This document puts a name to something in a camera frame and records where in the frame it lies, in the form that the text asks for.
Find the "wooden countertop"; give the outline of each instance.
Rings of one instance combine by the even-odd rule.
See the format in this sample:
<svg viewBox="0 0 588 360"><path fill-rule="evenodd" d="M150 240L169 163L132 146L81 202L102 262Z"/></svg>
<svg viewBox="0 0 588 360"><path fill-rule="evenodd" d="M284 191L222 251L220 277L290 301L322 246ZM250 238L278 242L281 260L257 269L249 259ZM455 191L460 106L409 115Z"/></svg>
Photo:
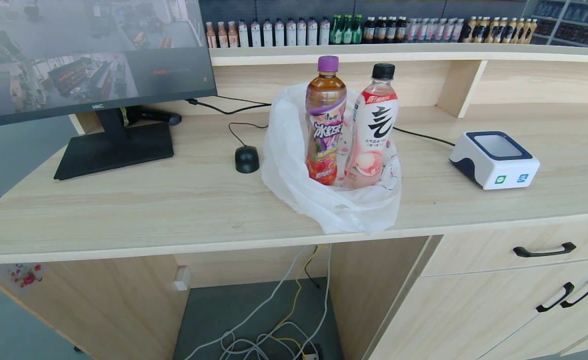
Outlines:
<svg viewBox="0 0 588 360"><path fill-rule="evenodd" d="M588 63L588 48L511 43L383 43L293 47L210 48L213 66L316 64L321 55L340 63L419 60L529 60Z"/></svg>
<svg viewBox="0 0 588 360"><path fill-rule="evenodd" d="M403 195L397 222L374 236L324 235L264 185L237 173L230 121L204 115L172 127L175 156L71 180L52 177L63 150L0 199L0 263L51 262L412 237L588 219L588 105L472 105L464 119L402 107L397 126L456 141L503 130L541 167L530 187L483 191L451 164L450 146L395 132ZM265 131L237 125L262 147Z"/></svg>

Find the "monitor stand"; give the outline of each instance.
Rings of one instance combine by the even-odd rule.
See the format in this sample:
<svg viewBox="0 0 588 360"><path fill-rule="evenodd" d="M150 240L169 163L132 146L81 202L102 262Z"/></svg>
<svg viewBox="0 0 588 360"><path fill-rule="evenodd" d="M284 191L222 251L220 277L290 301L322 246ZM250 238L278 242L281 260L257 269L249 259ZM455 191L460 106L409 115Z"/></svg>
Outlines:
<svg viewBox="0 0 588 360"><path fill-rule="evenodd" d="M105 132L72 137L54 179L67 180L174 155L168 123L125 128L120 109L100 110L96 115Z"/></svg>

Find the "purple bottle cap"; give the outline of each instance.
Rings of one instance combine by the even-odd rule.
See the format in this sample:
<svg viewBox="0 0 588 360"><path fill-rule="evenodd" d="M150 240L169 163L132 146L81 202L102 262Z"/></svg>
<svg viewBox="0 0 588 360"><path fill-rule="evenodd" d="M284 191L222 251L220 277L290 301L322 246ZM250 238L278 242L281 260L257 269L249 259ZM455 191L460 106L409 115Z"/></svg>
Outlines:
<svg viewBox="0 0 588 360"><path fill-rule="evenodd" d="M338 71L338 56L326 55L318 58L319 73L336 73Z"/></svg>

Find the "sticker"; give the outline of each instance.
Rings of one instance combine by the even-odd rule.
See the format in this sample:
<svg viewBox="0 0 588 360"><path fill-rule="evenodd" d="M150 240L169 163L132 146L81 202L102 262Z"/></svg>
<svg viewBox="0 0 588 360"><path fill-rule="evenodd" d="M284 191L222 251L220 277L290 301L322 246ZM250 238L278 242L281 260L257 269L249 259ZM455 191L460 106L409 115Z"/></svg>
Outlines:
<svg viewBox="0 0 588 360"><path fill-rule="evenodd" d="M0 276L20 294L28 287L43 280L43 264L31 262L24 264L0 264Z"/></svg>
<svg viewBox="0 0 588 360"><path fill-rule="evenodd" d="M332 185L336 180L336 153L340 153L345 100L342 98L333 105L310 109L307 114L313 133L305 163L309 177L324 185Z"/></svg>

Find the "black bottle cap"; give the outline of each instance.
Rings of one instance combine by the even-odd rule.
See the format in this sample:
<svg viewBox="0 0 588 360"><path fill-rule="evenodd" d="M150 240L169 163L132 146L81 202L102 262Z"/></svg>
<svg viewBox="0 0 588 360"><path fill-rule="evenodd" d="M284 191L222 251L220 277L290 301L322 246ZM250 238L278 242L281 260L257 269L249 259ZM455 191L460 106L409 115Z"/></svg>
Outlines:
<svg viewBox="0 0 588 360"><path fill-rule="evenodd" d="M378 63L372 69L372 78L379 80L392 80L394 78L396 66L388 63Z"/></svg>

